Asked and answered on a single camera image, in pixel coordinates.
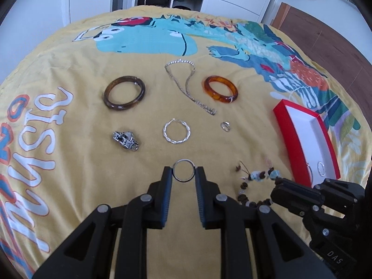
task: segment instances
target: wooden floor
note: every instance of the wooden floor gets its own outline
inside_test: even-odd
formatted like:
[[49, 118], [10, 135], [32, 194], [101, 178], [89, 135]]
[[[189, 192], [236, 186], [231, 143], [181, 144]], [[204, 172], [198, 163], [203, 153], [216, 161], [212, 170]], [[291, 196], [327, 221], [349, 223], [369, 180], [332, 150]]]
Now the wooden floor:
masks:
[[334, 29], [309, 14], [286, 5], [282, 3], [273, 26], [279, 27], [310, 59], [339, 81], [359, 105], [372, 127], [372, 65]]

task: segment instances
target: rhinestone necklace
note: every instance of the rhinestone necklace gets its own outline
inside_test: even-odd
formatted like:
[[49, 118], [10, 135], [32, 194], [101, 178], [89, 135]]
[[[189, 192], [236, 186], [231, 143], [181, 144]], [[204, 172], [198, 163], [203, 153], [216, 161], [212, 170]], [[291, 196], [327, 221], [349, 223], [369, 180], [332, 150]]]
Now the rhinestone necklace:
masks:
[[[186, 79], [186, 83], [185, 83], [185, 89], [184, 90], [180, 83], [178, 83], [177, 79], [173, 76], [173, 74], [171, 73], [170, 69], [168, 68], [170, 65], [172, 64], [176, 64], [176, 63], [187, 63], [189, 65], [191, 65], [192, 67], [192, 72], [191, 74], [189, 75], [189, 77]], [[186, 95], [190, 100], [192, 100], [195, 104], [197, 104], [199, 107], [202, 107], [205, 111], [207, 111], [209, 114], [211, 115], [215, 115], [216, 114], [216, 110], [215, 109], [212, 109], [212, 108], [209, 108], [207, 105], [204, 105], [202, 102], [194, 99], [191, 94], [189, 93], [189, 81], [190, 81], [190, 78], [194, 75], [195, 73], [195, 65], [193, 62], [191, 61], [188, 61], [188, 60], [181, 60], [181, 59], [178, 59], [176, 61], [171, 61], [169, 62], [167, 65], [165, 65], [165, 70], [167, 71], [168, 75], [176, 82], [179, 90], [181, 90], [181, 92]]]

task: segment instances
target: bed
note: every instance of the bed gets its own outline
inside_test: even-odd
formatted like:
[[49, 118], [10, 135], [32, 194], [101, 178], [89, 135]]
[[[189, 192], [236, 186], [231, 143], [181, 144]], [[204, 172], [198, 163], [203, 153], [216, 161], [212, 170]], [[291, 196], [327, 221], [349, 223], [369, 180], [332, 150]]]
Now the bed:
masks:
[[[216, 109], [214, 116], [167, 74], [164, 66], [177, 59], [195, 64], [190, 93]], [[184, 85], [190, 68], [174, 64], [172, 72]], [[124, 75], [142, 79], [146, 95], [134, 108], [110, 110], [103, 92]], [[238, 99], [224, 104], [206, 95], [202, 82], [211, 75], [232, 81]], [[208, 180], [234, 198], [239, 160], [249, 171], [272, 165], [292, 178], [273, 113], [281, 99], [321, 116], [342, 180], [365, 186], [371, 170], [372, 133], [358, 105], [285, 34], [254, 22], [149, 6], [107, 13], [49, 37], [0, 93], [0, 246], [24, 278], [99, 204], [127, 204], [179, 159], [204, 166]], [[118, 86], [112, 97], [133, 95], [134, 87]], [[173, 118], [190, 127], [185, 143], [163, 137]], [[221, 122], [230, 123], [228, 133]], [[133, 131], [138, 151], [119, 146], [116, 130]], [[183, 135], [178, 127], [170, 133]], [[273, 187], [270, 179], [251, 181], [246, 195], [257, 202]], [[218, 278], [219, 232], [202, 228], [194, 184], [175, 182], [170, 202], [166, 227], [148, 232], [148, 277]], [[272, 207], [309, 241], [300, 217]]]

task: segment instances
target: white wall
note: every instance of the white wall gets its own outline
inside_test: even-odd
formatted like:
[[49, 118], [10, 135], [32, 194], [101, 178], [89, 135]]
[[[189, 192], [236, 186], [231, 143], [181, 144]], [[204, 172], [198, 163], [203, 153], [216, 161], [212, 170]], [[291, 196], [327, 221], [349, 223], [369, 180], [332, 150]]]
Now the white wall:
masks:
[[355, 5], [347, 0], [271, 0], [262, 23], [271, 23], [282, 2], [333, 28], [372, 63], [372, 31]]
[[0, 25], [0, 83], [39, 43], [62, 27], [61, 0], [17, 0]]

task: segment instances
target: small silver ring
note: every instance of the small silver ring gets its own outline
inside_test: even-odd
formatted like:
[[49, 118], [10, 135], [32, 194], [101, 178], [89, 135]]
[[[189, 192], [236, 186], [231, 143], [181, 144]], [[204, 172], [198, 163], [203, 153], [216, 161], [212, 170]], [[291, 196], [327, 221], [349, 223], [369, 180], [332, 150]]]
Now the small silver ring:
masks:
[[[191, 164], [191, 166], [192, 166], [192, 175], [188, 178], [188, 179], [186, 179], [186, 180], [182, 180], [182, 179], [179, 179], [177, 176], [176, 176], [176, 174], [174, 173], [174, 168], [175, 168], [175, 166], [178, 164], [178, 163], [180, 163], [181, 161], [187, 161], [189, 164]], [[191, 161], [191, 160], [189, 160], [189, 159], [180, 159], [180, 160], [177, 160], [175, 163], [174, 163], [174, 165], [172, 166], [172, 175], [173, 175], [173, 177], [176, 179], [176, 180], [178, 180], [179, 182], [182, 182], [182, 183], [186, 183], [186, 182], [189, 182], [190, 180], [192, 180], [193, 178], [194, 178], [194, 176], [195, 176], [195, 171], [196, 171], [196, 169], [195, 169], [195, 165], [194, 165], [194, 163]]]
[[224, 131], [229, 132], [230, 131], [230, 123], [229, 122], [221, 123], [221, 128], [224, 129]]
[[[180, 123], [182, 125], [184, 125], [186, 127], [186, 130], [187, 130], [187, 135], [186, 137], [183, 139], [183, 140], [172, 140], [170, 139], [168, 136], [167, 136], [167, 127], [169, 126], [170, 123], [172, 122], [177, 122], [177, 123]], [[165, 139], [171, 143], [183, 143], [185, 141], [187, 141], [190, 137], [190, 127], [186, 124], [186, 122], [182, 121], [182, 120], [179, 120], [179, 119], [172, 119], [170, 122], [166, 123], [164, 128], [163, 128], [163, 135], [165, 137]]]
[[310, 181], [310, 182], [311, 182], [311, 184], [312, 184], [312, 181], [313, 181], [313, 179], [314, 179], [314, 175], [312, 174], [312, 169], [311, 169], [309, 163], [306, 163], [306, 165], [307, 165], [307, 167], [309, 168], [310, 173], [311, 173], [311, 181]]
[[326, 169], [322, 162], [318, 162], [318, 173], [320, 176], [326, 176]]

